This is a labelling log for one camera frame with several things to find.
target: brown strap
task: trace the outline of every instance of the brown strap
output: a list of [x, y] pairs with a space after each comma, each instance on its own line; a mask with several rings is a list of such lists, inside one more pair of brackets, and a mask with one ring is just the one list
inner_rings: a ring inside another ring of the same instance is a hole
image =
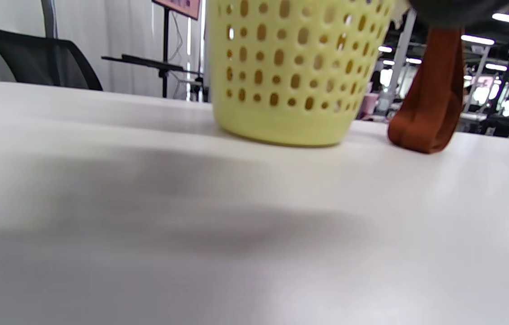
[[443, 150], [463, 110], [463, 46], [460, 29], [430, 29], [423, 63], [399, 112], [389, 140], [422, 153]]

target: chair backrest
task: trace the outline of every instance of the chair backrest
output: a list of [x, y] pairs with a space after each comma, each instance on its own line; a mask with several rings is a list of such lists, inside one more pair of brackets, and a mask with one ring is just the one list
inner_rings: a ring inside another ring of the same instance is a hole
[[96, 72], [71, 41], [0, 30], [0, 55], [17, 82], [102, 90]]

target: screen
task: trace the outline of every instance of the screen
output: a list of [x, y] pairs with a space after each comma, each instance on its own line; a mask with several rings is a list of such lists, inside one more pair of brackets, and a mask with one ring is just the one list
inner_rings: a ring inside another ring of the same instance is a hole
[[199, 19], [200, 0], [152, 0], [152, 2], [170, 8], [194, 20]]

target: white table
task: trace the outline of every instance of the white table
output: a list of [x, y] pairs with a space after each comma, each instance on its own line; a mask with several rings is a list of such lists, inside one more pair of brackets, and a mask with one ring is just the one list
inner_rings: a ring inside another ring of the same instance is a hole
[[204, 104], [0, 83], [0, 325], [509, 324], [509, 139], [385, 128], [281, 148]]

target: basket hole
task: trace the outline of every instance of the basket hole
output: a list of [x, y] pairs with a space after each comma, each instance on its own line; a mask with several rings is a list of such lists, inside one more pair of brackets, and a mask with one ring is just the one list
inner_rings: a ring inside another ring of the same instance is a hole
[[298, 31], [298, 43], [303, 45], [306, 44], [308, 40], [309, 40], [309, 30], [303, 27], [300, 29], [300, 31]]
[[300, 84], [301, 84], [301, 76], [299, 76], [298, 74], [294, 74], [291, 78], [291, 88], [297, 89]]
[[275, 52], [275, 65], [282, 65], [285, 60], [285, 52], [283, 50], [277, 50]]
[[245, 101], [245, 99], [246, 99], [246, 91], [244, 89], [240, 89], [238, 91], [238, 100], [243, 102], [243, 101]]
[[261, 84], [263, 83], [263, 72], [261, 70], [256, 70], [254, 73], [254, 83]]
[[279, 103], [279, 94], [272, 93], [271, 94], [271, 106], [276, 106]]
[[289, 17], [289, 13], [290, 13], [290, 0], [282, 0], [281, 7], [279, 8], [279, 15], [281, 15], [281, 18], [287, 18]]
[[315, 100], [312, 97], [307, 98], [305, 101], [305, 109], [307, 111], [310, 111], [311, 109], [313, 109], [314, 103], [315, 103]]
[[365, 43], [365, 48], [363, 49], [363, 56], [369, 53], [369, 43]]
[[327, 81], [327, 92], [330, 93], [333, 91], [333, 88], [335, 87], [335, 80], [329, 79]]
[[268, 11], [268, 5], [266, 4], [266, 2], [263, 2], [262, 4], [260, 4], [259, 12], [260, 13], [267, 13], [267, 11]]
[[241, 51], [240, 51], [240, 54], [239, 54], [239, 58], [242, 62], [245, 62], [246, 61], [246, 47], [241, 47]]
[[246, 17], [249, 14], [249, 2], [247, 0], [241, 1], [241, 16]]
[[226, 38], [229, 41], [232, 41], [234, 39], [234, 29], [231, 25], [226, 25]]
[[317, 55], [315, 57], [315, 63], [313, 64], [313, 67], [315, 68], [315, 70], [319, 70], [320, 68], [323, 67], [323, 56], [322, 55]]
[[323, 17], [323, 21], [325, 24], [330, 24], [335, 20], [335, 7], [328, 6], [327, 10], [325, 10], [325, 15]]
[[349, 62], [347, 62], [347, 68], [345, 69], [345, 72], [347, 72], [347, 74], [350, 74], [352, 70], [353, 70], [353, 60], [349, 60]]
[[347, 43], [347, 33], [339, 35], [339, 41], [337, 41], [337, 50], [343, 51], [345, 44]]
[[362, 15], [361, 20], [359, 20], [359, 26], [358, 26], [359, 31], [362, 31], [365, 29], [365, 24], [366, 24], [366, 17], [365, 17], [365, 15]]
[[345, 23], [346, 26], [349, 26], [352, 21], [353, 16], [351, 16], [350, 14], [346, 14], [345, 17], [343, 18], [343, 23]]
[[287, 32], [284, 29], [279, 29], [277, 37], [279, 39], [285, 39], [285, 37], [287, 37]]
[[264, 24], [259, 25], [259, 28], [257, 29], [256, 37], [257, 37], [257, 39], [259, 39], [259, 41], [264, 41], [267, 38], [267, 25], [264, 25]]
[[302, 8], [302, 16], [310, 17], [311, 14], [312, 14], [312, 11], [309, 6]]

